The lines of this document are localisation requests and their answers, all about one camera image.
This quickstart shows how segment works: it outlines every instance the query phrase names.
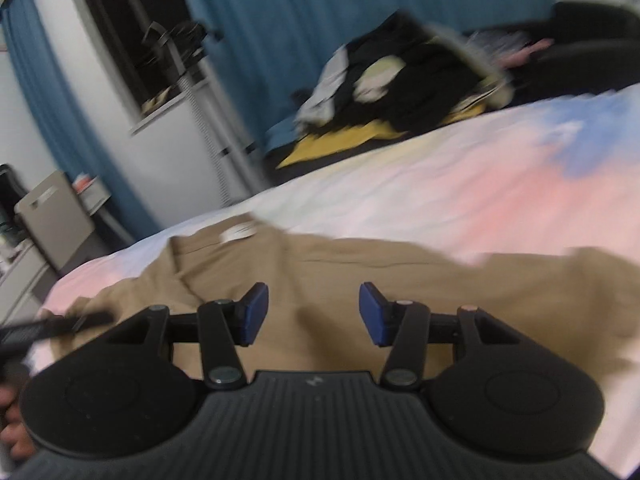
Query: tan garment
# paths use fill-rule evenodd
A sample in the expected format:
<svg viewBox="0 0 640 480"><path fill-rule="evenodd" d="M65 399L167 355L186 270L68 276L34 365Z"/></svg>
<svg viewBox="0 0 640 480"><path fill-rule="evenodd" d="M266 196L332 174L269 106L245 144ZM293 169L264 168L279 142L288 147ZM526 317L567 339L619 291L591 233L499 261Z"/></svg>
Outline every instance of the tan garment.
<svg viewBox="0 0 640 480"><path fill-rule="evenodd" d="M249 377L256 369L377 374L388 349L372 345L358 313L358 289L367 281L390 300L421 301L433 312L479 305L597 379L619 368L616 354L638 325L639 269L599 250L496 254L482 267L465 267L412 244L292 235L261 222L254 236L220 242L227 228L251 220L231 218L172 238L139 278L78 299L70 312L108 307L123 320L161 303L182 314L204 301L237 300L265 282L269 313L255 344L239 348ZM95 335L55 341L54 352L59 357ZM432 365L442 366L442 353L430 348ZM201 376L196 345L176 345L174 363Z"/></svg>

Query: blue curtain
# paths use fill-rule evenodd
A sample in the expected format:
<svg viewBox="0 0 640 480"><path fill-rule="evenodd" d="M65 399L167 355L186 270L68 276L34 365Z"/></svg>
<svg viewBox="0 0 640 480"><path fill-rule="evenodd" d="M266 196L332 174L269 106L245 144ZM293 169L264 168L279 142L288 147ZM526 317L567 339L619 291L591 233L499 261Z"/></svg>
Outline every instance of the blue curtain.
<svg viewBox="0 0 640 480"><path fill-rule="evenodd" d="M397 9L457 30L548 17L555 0L187 0L196 20L224 39L207 52L244 118L265 145L266 130L295 111L289 98L313 88L343 43Z"/></svg>
<svg viewBox="0 0 640 480"><path fill-rule="evenodd" d="M99 176L111 192L110 211L138 240L158 225L95 136L60 70L33 0L8 0L2 26L12 65L40 133L58 167L75 178Z"/></svg>

